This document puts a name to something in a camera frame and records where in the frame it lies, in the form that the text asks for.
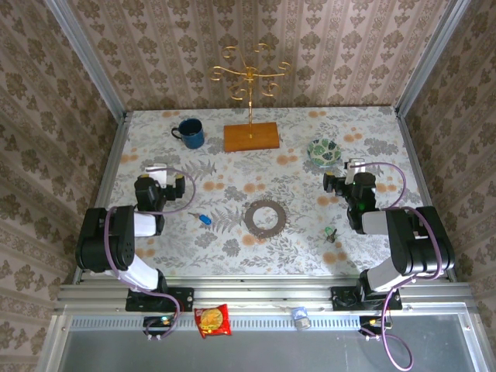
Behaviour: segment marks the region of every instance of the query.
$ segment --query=mug handle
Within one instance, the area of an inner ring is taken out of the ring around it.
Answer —
[[[179,132],[179,128],[174,127],[174,128],[170,131],[170,134],[171,134],[174,138],[177,138],[178,140],[180,139],[180,140],[182,141],[183,139],[182,139],[181,137],[176,136],[176,135],[174,134],[174,130],[177,130],[177,131]]]

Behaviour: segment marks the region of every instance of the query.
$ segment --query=blue screwdriver handle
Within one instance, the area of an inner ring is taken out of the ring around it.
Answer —
[[[206,215],[200,215],[198,218],[200,219],[200,221],[202,221],[206,225],[212,224],[212,220],[209,217],[207,217]]]

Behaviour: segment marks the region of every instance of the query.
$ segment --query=screwdriver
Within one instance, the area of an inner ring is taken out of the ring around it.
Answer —
[[[191,213],[191,212],[188,212],[188,214],[193,215],[194,217],[196,217],[197,219],[199,219],[200,221],[202,221],[206,225],[212,224],[212,220],[209,217],[207,217],[206,215],[201,215],[199,213]]]

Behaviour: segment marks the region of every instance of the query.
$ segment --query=gray floor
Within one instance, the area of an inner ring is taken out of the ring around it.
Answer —
[[[413,371],[474,370],[456,316],[397,317],[391,333],[412,349]],[[394,341],[400,364],[406,352]],[[141,332],[71,332],[62,371],[395,371],[382,343],[358,332],[236,332],[202,339],[180,331],[161,342]]]

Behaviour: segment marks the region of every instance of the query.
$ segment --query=gold jewelry stand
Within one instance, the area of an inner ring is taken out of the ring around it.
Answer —
[[[270,56],[271,48],[267,44],[259,43],[260,49],[255,49],[256,53],[260,50],[266,50]],[[229,72],[241,76],[243,79],[233,84],[228,88],[229,95],[232,99],[242,101],[248,98],[248,124],[239,124],[235,126],[224,126],[224,151],[227,153],[233,151],[246,151],[246,150],[263,150],[263,149],[278,149],[279,148],[279,133],[277,132],[276,122],[261,122],[253,124],[253,89],[255,86],[256,78],[275,78],[278,76],[285,76],[291,72],[291,65],[282,62],[277,66],[279,70],[285,71],[279,74],[260,74],[258,68],[247,66],[243,55],[236,46],[227,46],[222,49],[222,56],[226,59],[233,58],[233,52],[237,51],[241,56],[243,62],[244,72],[237,72],[228,68],[214,66],[210,69],[210,79],[213,81],[220,81],[222,74]],[[260,89],[260,93],[267,97],[274,97],[281,91],[279,84],[269,82],[267,90]]]

